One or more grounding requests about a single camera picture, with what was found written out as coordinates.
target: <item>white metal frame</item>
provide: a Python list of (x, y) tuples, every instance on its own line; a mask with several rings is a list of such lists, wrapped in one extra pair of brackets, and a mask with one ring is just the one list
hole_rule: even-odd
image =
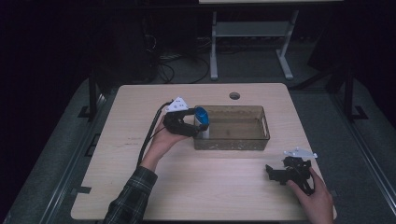
[(285, 41), (281, 49), (276, 50), (286, 79), (293, 79), (285, 55), (290, 38), (297, 21), (298, 10), (294, 10), (289, 21), (217, 21), (217, 12), (213, 12), (212, 20), (212, 50), (210, 51), (210, 78), (219, 79), (218, 62), (216, 57), (216, 37), (218, 36), (284, 36)]

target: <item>white object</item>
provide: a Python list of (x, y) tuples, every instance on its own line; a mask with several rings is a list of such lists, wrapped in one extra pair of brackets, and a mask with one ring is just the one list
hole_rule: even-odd
[(284, 151), (283, 152), (285, 155), (287, 156), (291, 156), (291, 157), (298, 157), (298, 158), (302, 158), (302, 157), (308, 157), (308, 158), (317, 158), (318, 155), (317, 153), (313, 153), (301, 148), (295, 148), (292, 151)]
[(172, 104), (170, 104), (165, 111), (166, 112), (175, 112), (175, 111), (182, 111), (182, 110), (188, 110), (189, 106), (184, 102), (183, 98), (177, 97)]

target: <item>wooden table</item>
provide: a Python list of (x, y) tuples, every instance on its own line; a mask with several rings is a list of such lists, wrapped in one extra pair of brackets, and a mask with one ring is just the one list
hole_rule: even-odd
[[(232, 100), (231, 92), (240, 99)], [(105, 217), (134, 171), (156, 111), (178, 96), (190, 107), (262, 105), (271, 139), (264, 151), (195, 150), (192, 138), (177, 143), (157, 167), (145, 220), (306, 219), (290, 189), (264, 170), (265, 164), (284, 169), (284, 150), (311, 150), (287, 88), (275, 83), (120, 87), (81, 185), (91, 192), (78, 194), (73, 218)], [(312, 165), (321, 175), (315, 160)]]

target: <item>person's right hand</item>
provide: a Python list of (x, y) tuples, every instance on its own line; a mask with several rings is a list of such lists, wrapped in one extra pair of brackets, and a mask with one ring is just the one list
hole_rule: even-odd
[(307, 196), (292, 180), (289, 180), (287, 184), (299, 199), (309, 221), (313, 224), (333, 223), (332, 195), (312, 167), (309, 171), (315, 185), (315, 192), (310, 196)]

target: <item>black object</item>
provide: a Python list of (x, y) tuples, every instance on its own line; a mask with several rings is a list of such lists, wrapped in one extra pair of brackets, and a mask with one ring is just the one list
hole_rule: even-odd
[(143, 143), (142, 148), (140, 148), (139, 158), (137, 159), (136, 167), (139, 166), (139, 165), (140, 165), (140, 162), (142, 162), (142, 160), (143, 160), (143, 155), (145, 154), (146, 147), (147, 147), (147, 145), (148, 145), (148, 143), (149, 143), (149, 140), (150, 140), (151, 137), (152, 137), (151, 134), (152, 134), (152, 132), (154, 131), (155, 124), (157, 123), (158, 118), (160, 117), (161, 112), (163, 111), (163, 108), (166, 107), (167, 105), (172, 104), (172, 102), (167, 102), (167, 103), (163, 104), (163, 105), (157, 110), (157, 113), (155, 114), (154, 120), (151, 122), (151, 126), (149, 127), (148, 134), (146, 135), (145, 142)]
[(279, 181), (280, 185), (286, 185), (288, 180), (292, 180), (306, 195), (311, 195), (315, 192), (306, 181), (311, 176), (309, 172), (311, 161), (303, 161), (301, 158), (286, 157), (285, 160), (283, 160), (283, 164), (286, 170), (274, 170), (271, 166), (265, 165), (265, 170), (270, 180)]
[(206, 131), (209, 127), (208, 124), (200, 124), (195, 126), (192, 124), (185, 123), (183, 118), (186, 115), (195, 114), (195, 108), (188, 110), (168, 112), (163, 119), (163, 125), (169, 131), (169, 133), (180, 134), (188, 137), (195, 137), (199, 132)]

